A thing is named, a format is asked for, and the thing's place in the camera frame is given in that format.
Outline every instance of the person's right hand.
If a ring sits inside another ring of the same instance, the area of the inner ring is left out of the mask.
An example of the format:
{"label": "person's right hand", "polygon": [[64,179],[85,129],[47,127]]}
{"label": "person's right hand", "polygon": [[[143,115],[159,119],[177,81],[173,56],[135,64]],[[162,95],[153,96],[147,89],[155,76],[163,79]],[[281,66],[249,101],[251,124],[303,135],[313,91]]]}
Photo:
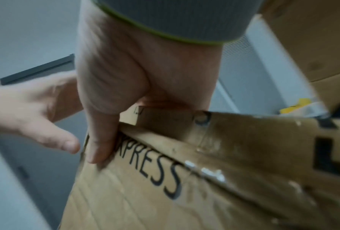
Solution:
{"label": "person's right hand", "polygon": [[142,31],[82,0],[76,68],[89,126],[87,161],[98,163],[111,154],[119,114],[136,102],[207,110],[221,53],[222,46],[187,44]]}

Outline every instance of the fingernail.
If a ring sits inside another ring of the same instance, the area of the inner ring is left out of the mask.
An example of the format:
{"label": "fingernail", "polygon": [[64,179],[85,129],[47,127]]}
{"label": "fingernail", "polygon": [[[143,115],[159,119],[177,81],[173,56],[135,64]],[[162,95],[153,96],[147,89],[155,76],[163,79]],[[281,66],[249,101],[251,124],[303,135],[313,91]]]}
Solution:
{"label": "fingernail", "polygon": [[62,149],[70,153],[76,153],[76,143],[74,141],[65,141]]}

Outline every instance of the sleeve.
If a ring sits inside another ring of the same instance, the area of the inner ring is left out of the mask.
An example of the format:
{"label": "sleeve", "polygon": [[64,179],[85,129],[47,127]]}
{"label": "sleeve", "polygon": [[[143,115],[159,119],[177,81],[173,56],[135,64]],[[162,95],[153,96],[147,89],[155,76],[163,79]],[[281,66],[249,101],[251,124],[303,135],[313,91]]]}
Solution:
{"label": "sleeve", "polygon": [[197,44],[240,38],[262,0],[93,0],[103,11],[150,33]]}

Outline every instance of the yellow object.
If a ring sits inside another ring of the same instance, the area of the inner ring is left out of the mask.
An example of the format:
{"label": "yellow object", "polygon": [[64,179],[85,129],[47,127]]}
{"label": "yellow object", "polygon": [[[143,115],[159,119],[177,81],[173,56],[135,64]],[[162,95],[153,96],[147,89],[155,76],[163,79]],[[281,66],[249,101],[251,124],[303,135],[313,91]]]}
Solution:
{"label": "yellow object", "polygon": [[287,107],[285,109],[281,109],[279,112],[281,114],[285,114],[285,113],[291,113],[293,112],[294,110],[297,110],[303,106],[306,106],[306,105],[309,105],[312,103],[312,100],[310,100],[309,98],[300,98],[298,100],[298,104],[296,105],[293,105],[293,106],[290,106],[290,107]]}

